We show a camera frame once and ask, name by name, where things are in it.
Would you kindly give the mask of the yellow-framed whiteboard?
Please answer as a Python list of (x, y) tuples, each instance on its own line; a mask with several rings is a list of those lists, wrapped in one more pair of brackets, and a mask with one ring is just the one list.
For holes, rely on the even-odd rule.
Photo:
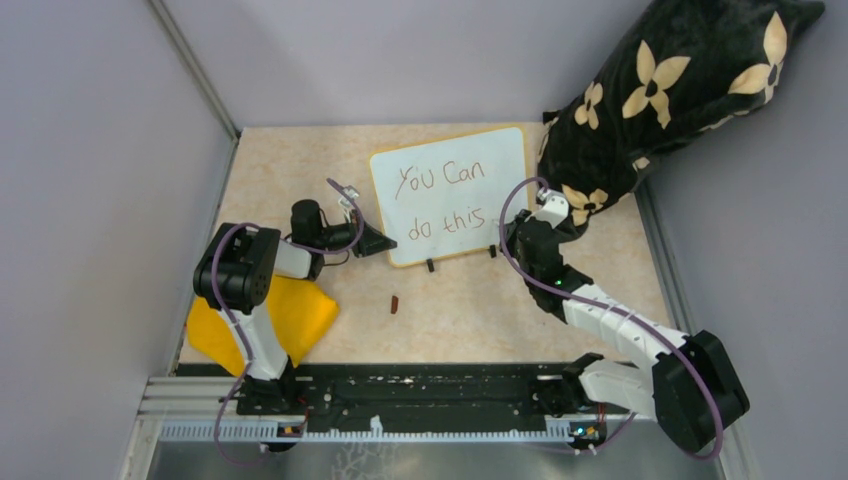
[(497, 246), (500, 214), (528, 205), (524, 194), (507, 198), (527, 177), (519, 126), (378, 152), (369, 167), (397, 268)]

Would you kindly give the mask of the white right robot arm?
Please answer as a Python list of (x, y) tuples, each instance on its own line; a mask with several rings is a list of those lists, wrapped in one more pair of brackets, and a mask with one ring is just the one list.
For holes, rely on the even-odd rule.
[(743, 417), (750, 400), (721, 340), (687, 334), (642, 317), (565, 264), (558, 233), (521, 211), (503, 230), (502, 251), (518, 266), (536, 305), (588, 332), (628, 362), (589, 353), (563, 375), (563, 398), (576, 412), (613, 404), (656, 422), (680, 449), (696, 454)]

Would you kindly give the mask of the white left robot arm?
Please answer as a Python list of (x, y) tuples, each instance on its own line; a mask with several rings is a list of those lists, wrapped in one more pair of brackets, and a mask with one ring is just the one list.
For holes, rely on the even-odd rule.
[(234, 376), (267, 380), (260, 392), (277, 414), (292, 411), (300, 388), (283, 377), (337, 318), (338, 303), (316, 280), (327, 257), (368, 257), (396, 248), (395, 240), (348, 207), (344, 222), (327, 222), (315, 200), (296, 202), (291, 232), (224, 223), (193, 274), (195, 300), (187, 339)]

